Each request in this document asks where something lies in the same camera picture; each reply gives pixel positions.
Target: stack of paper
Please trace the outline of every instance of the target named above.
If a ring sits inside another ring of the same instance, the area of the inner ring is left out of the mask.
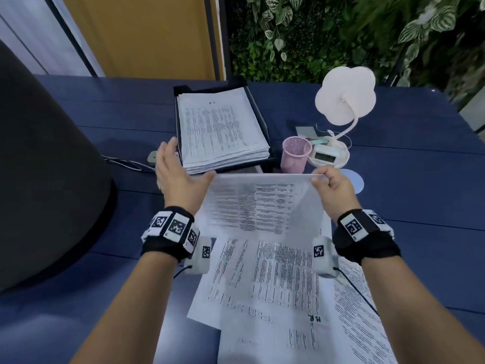
[[[312,270],[312,239],[331,221],[310,178],[218,175],[209,188],[196,220],[217,240],[187,317],[221,330],[219,364],[396,363],[347,281]],[[360,267],[341,268],[370,297]]]
[[[178,96],[182,163],[189,174],[264,160],[266,141],[244,88]]]

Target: pink pen holder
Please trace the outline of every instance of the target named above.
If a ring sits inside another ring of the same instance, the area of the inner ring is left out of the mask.
[[[283,155],[281,157],[281,172],[285,174],[301,174],[305,170],[306,159],[313,147],[305,138],[289,137],[283,140]]]

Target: forearm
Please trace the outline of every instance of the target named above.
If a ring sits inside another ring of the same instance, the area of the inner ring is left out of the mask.
[[[145,253],[71,364],[151,364],[177,260]]]
[[[424,287],[400,257],[362,260],[400,364],[484,363],[485,349]]]

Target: hand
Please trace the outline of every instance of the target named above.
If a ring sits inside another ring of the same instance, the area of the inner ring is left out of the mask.
[[[176,146],[177,138],[172,138],[158,148],[157,185],[165,197],[165,207],[179,206],[195,216],[216,173],[210,171],[197,179],[190,177],[175,156]]]
[[[362,209],[355,196],[352,183],[335,167],[319,167],[313,171],[313,174],[326,175],[328,178],[328,182],[326,182],[321,177],[314,177],[311,179],[311,184],[318,191],[325,212],[335,223],[345,212],[357,208]]]

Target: table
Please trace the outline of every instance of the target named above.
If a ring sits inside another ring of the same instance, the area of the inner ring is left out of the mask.
[[[141,162],[174,135],[174,85],[225,84],[38,78],[102,154]],[[315,109],[318,84],[250,88],[276,152],[294,126],[339,131]],[[346,167],[364,178],[359,199],[391,224],[410,267],[485,344],[485,146],[438,91],[377,87],[376,93],[376,107],[351,132]],[[116,165],[112,173],[118,205],[92,249],[51,280],[0,296],[1,362],[68,362],[135,266],[140,235],[163,196],[151,174]],[[183,274],[175,280],[155,363],[216,362],[220,332],[186,318],[199,280]]]

